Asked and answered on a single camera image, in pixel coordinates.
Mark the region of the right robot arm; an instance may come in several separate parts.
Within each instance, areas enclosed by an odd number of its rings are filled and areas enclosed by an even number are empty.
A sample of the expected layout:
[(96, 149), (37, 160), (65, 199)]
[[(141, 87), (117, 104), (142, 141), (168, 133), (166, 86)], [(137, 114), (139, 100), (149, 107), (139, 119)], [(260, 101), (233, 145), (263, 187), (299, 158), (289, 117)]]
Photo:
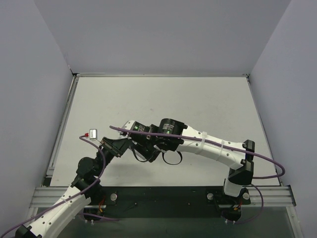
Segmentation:
[(132, 139), (131, 150), (135, 157), (141, 157), (142, 162), (153, 162), (168, 151), (179, 155), (192, 153), (220, 162), (229, 167), (223, 192), (231, 197), (238, 197), (242, 187), (252, 182), (255, 143), (251, 140), (243, 143), (225, 141), (174, 119), (162, 119), (158, 126), (130, 120), (122, 128), (120, 134)]

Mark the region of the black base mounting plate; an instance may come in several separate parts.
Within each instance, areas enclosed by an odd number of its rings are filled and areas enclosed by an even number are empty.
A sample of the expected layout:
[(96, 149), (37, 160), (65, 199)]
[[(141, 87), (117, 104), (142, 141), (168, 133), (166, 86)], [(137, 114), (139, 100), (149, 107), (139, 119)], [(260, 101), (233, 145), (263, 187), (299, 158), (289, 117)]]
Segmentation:
[(225, 195), (222, 186), (104, 186), (84, 208), (87, 220), (126, 218), (218, 218), (239, 219), (241, 206), (251, 203), (249, 192)]

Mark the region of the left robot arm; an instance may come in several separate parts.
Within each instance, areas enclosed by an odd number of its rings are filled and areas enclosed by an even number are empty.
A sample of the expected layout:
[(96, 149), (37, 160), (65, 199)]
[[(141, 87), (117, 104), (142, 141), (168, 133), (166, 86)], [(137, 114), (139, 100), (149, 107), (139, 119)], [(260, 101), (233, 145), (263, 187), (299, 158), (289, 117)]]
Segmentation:
[(87, 205), (96, 204), (102, 197), (100, 178), (115, 157), (121, 157), (131, 145), (131, 140), (104, 137), (100, 146), (81, 140), (97, 149), (94, 158), (84, 157), (78, 162), (76, 177), (66, 192), (49, 209), (39, 214), (29, 225), (20, 225), (16, 238), (56, 238), (73, 218)]

